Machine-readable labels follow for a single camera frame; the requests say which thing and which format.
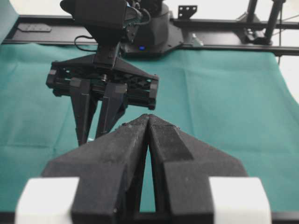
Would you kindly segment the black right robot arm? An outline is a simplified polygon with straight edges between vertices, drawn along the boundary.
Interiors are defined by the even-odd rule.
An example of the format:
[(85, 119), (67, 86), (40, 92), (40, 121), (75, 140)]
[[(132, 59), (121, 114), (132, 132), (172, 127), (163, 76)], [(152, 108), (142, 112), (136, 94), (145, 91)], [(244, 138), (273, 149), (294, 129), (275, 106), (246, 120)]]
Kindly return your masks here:
[(61, 8), (99, 44), (94, 55), (53, 62), (46, 84), (71, 97), (79, 147), (43, 177), (79, 179), (75, 224), (214, 224), (209, 178), (246, 177), (242, 163), (152, 114), (115, 131), (127, 105), (155, 108), (158, 77), (119, 58), (145, 25), (136, 0), (63, 0)]

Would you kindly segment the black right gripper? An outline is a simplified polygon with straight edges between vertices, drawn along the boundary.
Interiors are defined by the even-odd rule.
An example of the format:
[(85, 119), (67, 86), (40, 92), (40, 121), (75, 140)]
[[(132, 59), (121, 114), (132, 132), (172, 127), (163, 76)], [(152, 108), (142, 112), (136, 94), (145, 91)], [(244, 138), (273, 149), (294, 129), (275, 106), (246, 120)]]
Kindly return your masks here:
[(159, 77), (124, 61), (117, 50), (51, 64), (46, 84), (56, 96), (70, 95), (80, 146), (87, 142), (97, 109), (94, 96), (102, 99), (95, 138), (111, 131), (128, 104), (156, 107)]

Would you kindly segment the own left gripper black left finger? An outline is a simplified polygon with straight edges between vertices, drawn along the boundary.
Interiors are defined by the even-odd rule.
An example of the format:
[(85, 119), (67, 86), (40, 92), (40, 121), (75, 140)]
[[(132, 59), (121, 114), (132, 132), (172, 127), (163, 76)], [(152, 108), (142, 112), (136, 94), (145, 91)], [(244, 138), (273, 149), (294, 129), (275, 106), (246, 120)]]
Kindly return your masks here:
[(79, 178), (73, 223), (117, 224), (139, 210), (148, 120), (144, 114), (47, 163), (43, 177)]

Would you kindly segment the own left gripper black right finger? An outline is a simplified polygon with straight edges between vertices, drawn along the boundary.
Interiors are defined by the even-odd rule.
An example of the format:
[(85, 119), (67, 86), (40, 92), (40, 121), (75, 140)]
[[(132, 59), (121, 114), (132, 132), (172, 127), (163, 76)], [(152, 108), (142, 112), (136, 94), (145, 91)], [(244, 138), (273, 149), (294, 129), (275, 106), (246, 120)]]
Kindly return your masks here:
[(156, 210), (172, 224), (212, 224), (208, 178), (246, 177), (243, 164), (155, 115), (148, 130)]

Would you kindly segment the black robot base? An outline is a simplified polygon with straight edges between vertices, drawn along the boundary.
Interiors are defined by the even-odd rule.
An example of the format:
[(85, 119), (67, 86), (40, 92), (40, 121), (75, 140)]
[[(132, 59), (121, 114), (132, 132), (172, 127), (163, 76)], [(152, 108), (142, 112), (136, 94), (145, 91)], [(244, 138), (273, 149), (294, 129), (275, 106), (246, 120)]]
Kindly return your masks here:
[(171, 23), (169, 7), (161, 0), (142, 0), (150, 23), (140, 26), (133, 43), (121, 45), (124, 57), (158, 57), (183, 45), (182, 30)]

